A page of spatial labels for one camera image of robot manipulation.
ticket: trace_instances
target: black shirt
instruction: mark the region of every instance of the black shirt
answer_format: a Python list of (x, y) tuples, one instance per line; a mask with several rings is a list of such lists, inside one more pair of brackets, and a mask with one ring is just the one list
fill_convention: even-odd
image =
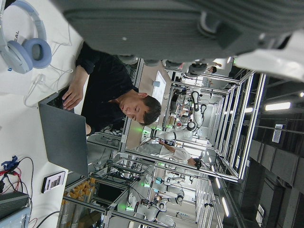
[(83, 44), (76, 60), (90, 75), (81, 115), (94, 132), (120, 122), (125, 115), (116, 103), (108, 102), (125, 94), (133, 86), (125, 66), (115, 57)]

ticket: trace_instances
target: white cable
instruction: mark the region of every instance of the white cable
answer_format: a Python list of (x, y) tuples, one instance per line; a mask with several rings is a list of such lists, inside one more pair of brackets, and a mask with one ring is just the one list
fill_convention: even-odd
[[(64, 45), (64, 46), (72, 46), (72, 41), (71, 41), (71, 34), (70, 34), (70, 25), (68, 24), (67, 25), (67, 30), (68, 30), (68, 43), (57, 43), (57, 42), (54, 42), (54, 43), (56, 43), (56, 44), (59, 44), (59, 46), (55, 49), (55, 51), (53, 52), (53, 54), (52, 54), (52, 57), (54, 56), (54, 54), (57, 52), (57, 50), (59, 49), (59, 47), (61, 46), (61, 45)], [(26, 106), (26, 107), (29, 107), (29, 108), (38, 108), (37, 106), (35, 106), (35, 105), (33, 105), (33, 106), (30, 106), (30, 105), (27, 105), (27, 99), (31, 96), (31, 94), (33, 93), (33, 91), (34, 91), (34, 89), (36, 88), (36, 86), (37, 86), (37, 84), (42, 84), (42, 85), (44, 85), (45, 87), (47, 87), (48, 89), (50, 89), (51, 91), (53, 91), (53, 92), (58, 92), (58, 82), (59, 82), (59, 80), (60, 80), (60, 78), (62, 77), (62, 75), (64, 75), (65, 73), (73, 73), (73, 69), (68, 69), (68, 70), (62, 70), (62, 69), (59, 69), (59, 68), (57, 68), (57, 67), (54, 67), (53, 65), (51, 65), (50, 64), (50, 66), (53, 68), (53, 69), (55, 69), (55, 71), (56, 70), (58, 70), (58, 71), (61, 71), (62, 73), (59, 73), (58, 71), (56, 71), (58, 74), (59, 74), (59, 77), (58, 77), (58, 79), (55, 81), (55, 82), (53, 82), (50, 86), (48, 86), (48, 85), (46, 85), (46, 83), (45, 82), (43, 82), (41, 79), (40, 80), (38, 80), (39, 78), (40, 78), (40, 75), (38, 75), (37, 77), (36, 77), (36, 79), (34, 80), (34, 82), (33, 82), (33, 84), (31, 85), (31, 87), (30, 87), (30, 89), (29, 89), (29, 91), (28, 91), (28, 94), (27, 95), (25, 95), (24, 96), (24, 98), (23, 98), (23, 104)]]

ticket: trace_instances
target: laptop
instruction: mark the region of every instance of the laptop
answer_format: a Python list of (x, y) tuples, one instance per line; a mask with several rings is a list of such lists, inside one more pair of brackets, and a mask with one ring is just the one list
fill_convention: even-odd
[(63, 109), (63, 94), (68, 87), (39, 101), (48, 161), (88, 176), (86, 119)]

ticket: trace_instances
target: laptop keyboard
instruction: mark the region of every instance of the laptop keyboard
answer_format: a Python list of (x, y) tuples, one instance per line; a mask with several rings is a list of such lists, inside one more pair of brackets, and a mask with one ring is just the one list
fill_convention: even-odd
[(67, 92), (67, 90), (68, 90), (68, 87), (65, 88), (64, 90), (60, 91), (58, 96), (56, 98), (54, 98), (53, 100), (49, 101), (47, 103), (47, 105), (63, 109), (64, 100), (62, 100), (62, 96)]
[(61, 96), (56, 97), (55, 99), (51, 100), (50, 102), (47, 103), (47, 105), (63, 109), (63, 100)]

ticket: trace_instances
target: headphones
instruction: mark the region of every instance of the headphones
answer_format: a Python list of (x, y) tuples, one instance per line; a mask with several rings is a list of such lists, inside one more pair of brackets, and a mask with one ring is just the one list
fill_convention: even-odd
[(33, 18), (38, 38), (26, 40), (22, 45), (14, 40), (6, 42), (2, 28), (5, 2), (3, 0), (0, 11), (0, 53), (4, 61), (9, 67), (20, 74), (25, 74), (32, 70), (32, 68), (46, 68), (51, 63), (52, 52), (47, 43), (46, 30), (38, 16), (38, 12), (23, 0), (17, 0), (12, 3), (11, 6), (14, 5), (22, 8)]

